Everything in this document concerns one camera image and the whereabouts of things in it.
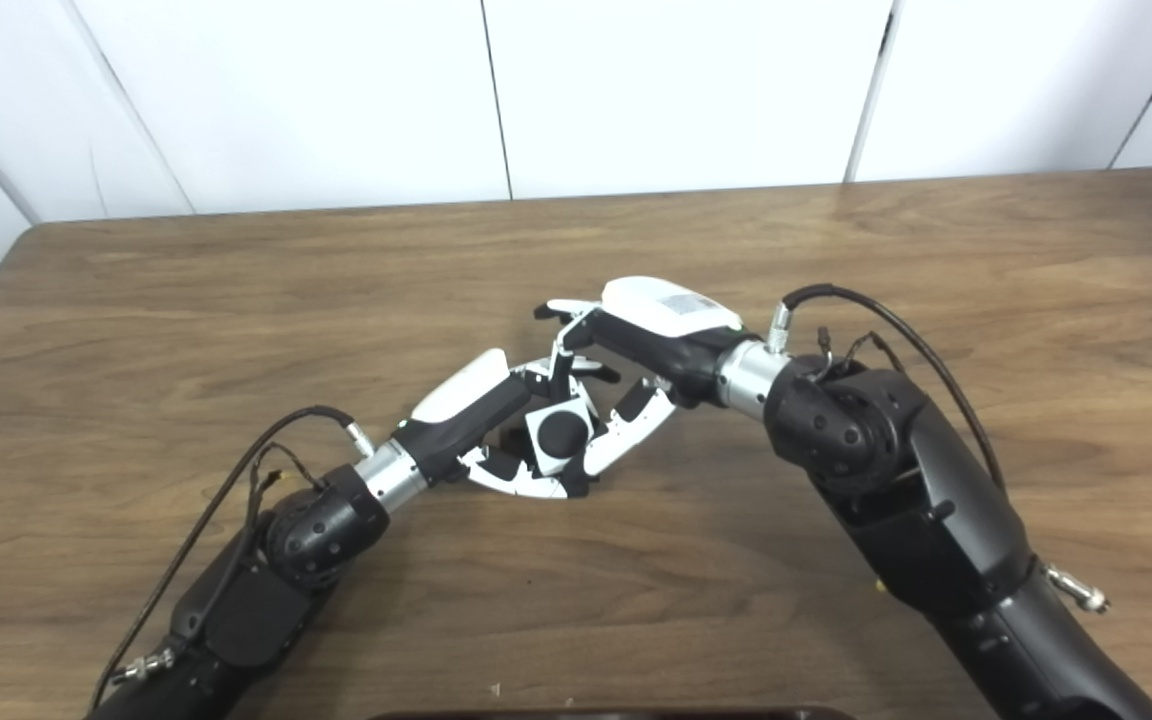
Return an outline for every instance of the wooden table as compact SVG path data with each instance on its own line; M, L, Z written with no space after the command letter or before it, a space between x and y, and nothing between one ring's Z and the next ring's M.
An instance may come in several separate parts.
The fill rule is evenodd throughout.
M910 319L992 430L1034 546L1114 598L1085 626L1152 692L1152 170L1132 170L43 225L0 268L0 719L82 715L275 416L329 402L387 434L479 350L547 354L538 302L639 273L755 327L823 281ZM872 325L832 304L799 323L799 347ZM329 425L288 442L316 470L349 458ZM184 579L237 518L236 500ZM588 500L417 498L237 715L791 702L988 714L763 430L699 409Z

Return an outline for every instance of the panel seam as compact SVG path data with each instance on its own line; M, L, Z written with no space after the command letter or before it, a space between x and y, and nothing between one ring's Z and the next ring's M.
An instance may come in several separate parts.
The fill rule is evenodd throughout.
M495 81L495 61L492 59L492 32L488 30L488 7L486 0L479 0L479 10L483 13L483 40L488 46L488 71L492 73L492 99L497 108L497 129L500 131L500 158L503 159L503 185L509 192L509 200L513 200L513 179L509 177L509 150L505 143L505 119L500 115L500 90Z

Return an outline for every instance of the black cable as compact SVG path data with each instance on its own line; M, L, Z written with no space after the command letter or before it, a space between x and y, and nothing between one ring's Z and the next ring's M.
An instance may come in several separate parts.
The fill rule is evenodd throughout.
M804 304L809 300L814 300L814 297L841 297L841 300L849 300L855 302L856 305L864 306L870 313L878 314L887 321L896 332L901 334L902 338L909 341L914 346L918 354L927 359L927 363L935 370L938 377L941 378L941 382L945 382L945 388L950 392L950 396L954 397L954 404L958 406L958 410L963 414L963 419L967 420L968 426L972 430L975 441L980 447L980 455L983 456L984 464L990 470L990 478L996 484L998 488L1006 492L1006 482L1002 478L1002 468L998 465L998 456L993 452L993 445L990 444L990 437L984 432L984 427L980 425L980 419L977 418L977 414L972 409L972 404L968 402L967 395L963 393L963 388L958 387L958 382L955 381L954 374L945 365L945 361L941 359L937 351L932 350L932 346L927 341L919 336L918 332L915 332L910 327L909 323L902 320L899 314L893 313L887 309L881 302L872 300L867 295L855 290L847 290L844 287L838 287L835 285L810 285L806 287L801 287L798 290L788 293L785 300L781 300L785 309L790 311L793 316L796 306Z
M242 457L238 457L238 462L234 465L234 469L229 471L227 478L223 483L220 483L220 488L215 492L215 495L211 498L202 515L198 515L198 520L195 521L194 528L189 529L189 533L185 535L184 541L180 544L177 553L168 562L168 568L162 571L161 577L154 584L154 589L151 589L150 596L146 598L145 605L141 606L141 612L137 612L136 617L132 620L132 624L127 629L127 634L123 635L123 639L118 644L114 650L114 655L109 657L109 661L105 664L105 669L101 670L100 679L96 682L96 689L92 691L91 703L88 705L88 713L96 712L96 707L100 706L100 700L105 696L105 687L109 683L109 675L113 675L114 669L116 669L119 662L122 662L123 655L127 655L127 649L132 646L136 641L141 629L145 626L146 620L150 617L151 612L154 612L159 601L162 600L162 593L168 589L168 584L172 583L172 578L175 577L180 566L184 563L184 559L189 555L189 551L194 550L195 544L198 541L198 537L202 535L202 530L207 526L211 521L211 516L217 514L221 501L225 497L229 495L230 488L234 487L234 483L238 482L242 471L247 465L251 464L252 458L256 456L257 452L260 452L262 447L270 442L270 439L280 432L280 430L291 425L295 420L301 420L308 418L308 416L320 416L320 418L331 418L340 424L340 427L348 427L353 425L353 417L348 414L343 414L335 409L335 407L328 406L310 406L302 407L302 409L294 411L294 414L287 414L282 419L275 420L273 425L270 425L264 433L260 433L259 438L256 438L256 442L252 442L251 447L243 452Z

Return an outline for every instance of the cable connector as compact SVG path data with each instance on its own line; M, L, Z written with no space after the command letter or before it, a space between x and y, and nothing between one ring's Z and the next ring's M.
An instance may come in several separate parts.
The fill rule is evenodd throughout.
M109 683L112 685L120 685L128 682L128 680L147 679L147 676L159 674L161 670L172 669L173 665L175 665L175 653L172 652L172 647L164 647L159 652L137 657L136 660L128 662L128 665L119 667L118 670L114 670L109 675Z
M790 343L791 318L790 309L778 302L772 313L772 327L767 331L767 350L772 355L785 355L785 347Z
M349 423L344 427L344 432L349 435L349 442L353 442L358 450L358 455L366 460L372 455L376 455L376 446L371 444L371 439L366 433L362 432L358 427L358 423Z
M1074 575L1058 569L1054 564L1045 564L1043 575L1053 588L1073 597L1075 605L1078 605L1081 611L1105 615L1111 609L1111 599L1105 597L1100 588L1092 588L1092 585L1083 583L1082 579L1075 578Z

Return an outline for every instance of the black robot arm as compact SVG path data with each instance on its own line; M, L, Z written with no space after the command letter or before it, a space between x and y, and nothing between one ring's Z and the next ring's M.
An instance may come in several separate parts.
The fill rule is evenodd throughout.
M986 465L904 373L866 369L850 353L838 359L826 333L823 355L787 356L791 316L814 297L856 302L896 328L946 382ZM1105 597L1029 547L963 391L886 306L836 286L801 288L776 305L765 342L713 300L654 278L616 279L585 306L546 308L556 306L584 311L584 327L568 333L576 347L599 344L659 374L676 406L704 402L759 420L776 455L808 471L887 591L932 623L1000 717L1152 720L1152 700L1053 588L1085 611L1105 611Z
M389 524L353 467L321 480L265 511L256 543L229 540L180 597L156 651L118 676L124 682L91 720L214 720L283 664L343 570ZM236 553L238 573L228 573Z
M776 455L803 467L893 597L918 611L1007 720L1152 720L1152 700L1083 630L1024 524L931 397L893 370L768 393Z

